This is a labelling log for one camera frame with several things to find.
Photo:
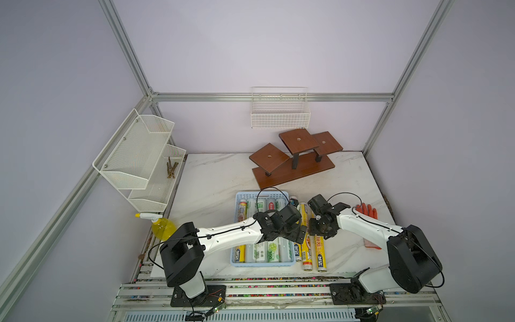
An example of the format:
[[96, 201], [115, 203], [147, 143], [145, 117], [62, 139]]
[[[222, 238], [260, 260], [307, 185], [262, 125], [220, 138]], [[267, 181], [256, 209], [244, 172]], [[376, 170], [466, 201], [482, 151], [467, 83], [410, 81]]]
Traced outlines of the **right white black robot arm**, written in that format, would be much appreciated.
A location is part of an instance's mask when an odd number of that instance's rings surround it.
[[332, 205], [322, 195], [316, 195], [308, 201], [308, 206], [315, 216], [308, 227], [311, 235], [328, 240], [344, 230], [387, 253], [387, 264], [365, 268], [352, 278], [359, 290], [375, 293], [401, 288], [418, 293], [422, 288], [430, 287], [438, 275], [443, 279], [432, 287], [441, 288], [445, 284], [443, 265], [419, 227], [401, 227], [379, 221], [372, 217], [377, 212], [375, 208], [365, 203]]

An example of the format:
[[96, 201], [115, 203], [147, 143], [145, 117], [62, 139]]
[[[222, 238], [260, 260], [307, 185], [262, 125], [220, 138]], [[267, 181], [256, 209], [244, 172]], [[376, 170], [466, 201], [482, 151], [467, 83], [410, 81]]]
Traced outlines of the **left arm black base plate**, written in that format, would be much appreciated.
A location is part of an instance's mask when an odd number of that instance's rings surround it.
[[188, 298], [186, 293], [179, 287], [173, 290], [172, 299], [170, 301], [171, 307], [190, 307], [193, 305], [197, 307], [214, 307], [221, 304], [226, 297], [227, 287], [225, 285], [210, 285], [205, 287], [205, 290], [199, 295]]

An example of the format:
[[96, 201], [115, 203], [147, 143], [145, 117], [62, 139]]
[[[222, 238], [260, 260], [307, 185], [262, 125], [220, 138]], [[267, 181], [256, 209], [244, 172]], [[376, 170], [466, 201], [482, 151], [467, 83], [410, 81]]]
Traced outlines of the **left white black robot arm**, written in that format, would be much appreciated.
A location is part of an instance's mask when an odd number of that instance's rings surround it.
[[160, 247], [166, 284], [194, 299], [206, 293], [199, 270], [206, 256], [236, 246], [273, 242], [279, 237], [300, 244], [307, 230], [303, 216], [290, 204], [280, 211], [257, 212], [250, 219], [216, 228], [198, 228], [187, 222]]

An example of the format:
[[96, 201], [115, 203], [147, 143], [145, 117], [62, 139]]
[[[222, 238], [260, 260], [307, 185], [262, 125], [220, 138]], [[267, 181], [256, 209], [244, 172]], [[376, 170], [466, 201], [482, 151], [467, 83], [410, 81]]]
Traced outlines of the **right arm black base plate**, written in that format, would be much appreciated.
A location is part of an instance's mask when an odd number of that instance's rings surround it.
[[386, 303], [382, 291], [369, 293], [358, 284], [332, 283], [329, 290], [334, 305], [384, 305]]

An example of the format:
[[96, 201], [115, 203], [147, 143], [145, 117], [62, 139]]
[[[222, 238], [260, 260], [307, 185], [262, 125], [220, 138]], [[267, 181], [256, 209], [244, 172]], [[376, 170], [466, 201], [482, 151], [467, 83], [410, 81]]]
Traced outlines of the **white green wrap roll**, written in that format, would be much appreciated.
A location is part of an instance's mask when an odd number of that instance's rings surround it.
[[[269, 198], [266, 200], [266, 207], [270, 215], [276, 210], [276, 200]], [[277, 241], [267, 242], [267, 259], [269, 263], [280, 262], [280, 252]]]
[[[277, 210], [282, 210], [285, 208], [287, 202], [285, 199], [278, 199], [276, 201]], [[290, 241], [288, 241], [284, 237], [278, 237], [278, 250], [279, 250], [279, 256], [281, 262], [292, 262], [292, 255], [291, 255], [291, 244]]]
[[[256, 214], [256, 199], [248, 199], [247, 204], [247, 218], [252, 219], [253, 215]], [[256, 259], [254, 256], [254, 244], [248, 244], [245, 246], [245, 263], [255, 263]]]
[[[266, 200], [263, 198], [257, 198], [257, 211], [260, 213], [265, 212], [265, 204]], [[267, 251], [268, 251], [268, 244], [266, 241], [260, 242], [255, 245], [255, 258], [257, 263], [266, 263], [268, 261], [267, 258]]]

